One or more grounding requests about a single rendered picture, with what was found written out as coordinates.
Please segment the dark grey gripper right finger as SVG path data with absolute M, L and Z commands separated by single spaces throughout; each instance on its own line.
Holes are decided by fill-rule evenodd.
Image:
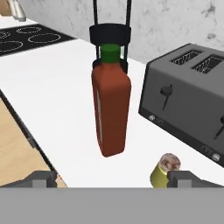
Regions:
M 169 171 L 167 173 L 168 187 L 176 188 L 219 188 L 218 184 L 203 180 L 190 171 Z

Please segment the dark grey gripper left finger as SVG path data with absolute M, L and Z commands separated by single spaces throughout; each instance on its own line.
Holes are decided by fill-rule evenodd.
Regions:
M 55 171 L 34 171 L 26 178 L 11 182 L 7 187 L 31 187 L 31 188 L 49 188 L 56 187 L 57 174 Z

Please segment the yellow shaker with clear lid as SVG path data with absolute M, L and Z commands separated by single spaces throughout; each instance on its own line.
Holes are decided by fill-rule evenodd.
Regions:
M 150 175 L 150 183 L 155 188 L 166 188 L 169 171 L 178 171 L 181 166 L 179 158 L 172 153 L 165 153 L 158 161 Z

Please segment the red condiment bottle green cap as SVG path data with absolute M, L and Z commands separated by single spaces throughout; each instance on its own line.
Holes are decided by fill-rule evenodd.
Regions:
M 131 82 L 120 65 L 119 45 L 102 45 L 100 52 L 100 65 L 92 71 L 92 87 L 97 140 L 107 158 L 124 151 Z

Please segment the dark grey toaster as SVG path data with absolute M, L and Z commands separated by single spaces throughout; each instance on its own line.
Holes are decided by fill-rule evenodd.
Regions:
M 186 44 L 149 61 L 138 113 L 224 167 L 224 52 Z

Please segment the black hob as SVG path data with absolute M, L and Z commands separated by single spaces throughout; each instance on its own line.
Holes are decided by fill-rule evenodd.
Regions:
M 0 57 L 74 40 L 41 24 L 0 29 Z

